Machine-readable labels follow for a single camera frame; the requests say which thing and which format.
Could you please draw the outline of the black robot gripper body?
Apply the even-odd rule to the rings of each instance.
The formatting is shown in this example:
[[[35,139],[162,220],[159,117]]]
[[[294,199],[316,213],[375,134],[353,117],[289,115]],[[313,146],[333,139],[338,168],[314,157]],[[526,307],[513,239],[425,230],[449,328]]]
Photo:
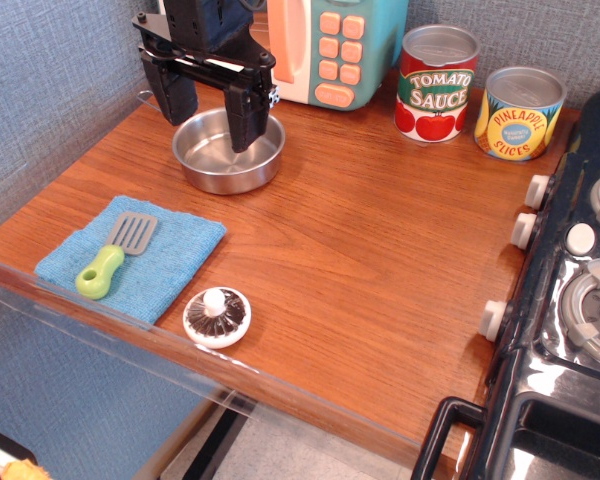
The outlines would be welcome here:
[[[270,86],[271,107],[279,101],[272,81],[275,57],[250,33],[251,11],[140,12],[132,20],[142,37],[140,55],[167,62],[169,68],[221,90],[231,84]]]

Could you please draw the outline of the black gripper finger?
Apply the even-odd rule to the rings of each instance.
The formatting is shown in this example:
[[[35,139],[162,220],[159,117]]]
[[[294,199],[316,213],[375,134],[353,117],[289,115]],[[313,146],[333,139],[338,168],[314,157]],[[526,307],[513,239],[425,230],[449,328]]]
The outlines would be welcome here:
[[[265,134],[271,93],[270,86],[262,89],[246,84],[231,84],[224,92],[231,148],[234,152],[246,151]]]
[[[165,119],[178,126],[192,117],[199,107],[195,82],[169,68],[167,62],[140,55],[150,90]]]

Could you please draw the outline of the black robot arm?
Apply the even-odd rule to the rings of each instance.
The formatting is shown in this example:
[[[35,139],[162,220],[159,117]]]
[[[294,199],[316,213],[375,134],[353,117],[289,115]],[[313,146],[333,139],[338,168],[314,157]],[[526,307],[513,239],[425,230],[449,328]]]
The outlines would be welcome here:
[[[223,92],[232,149],[263,136],[277,102],[276,59],[250,33],[254,6],[246,1],[165,1],[164,12],[139,12],[140,57],[163,116],[178,126],[199,108],[196,85]]]

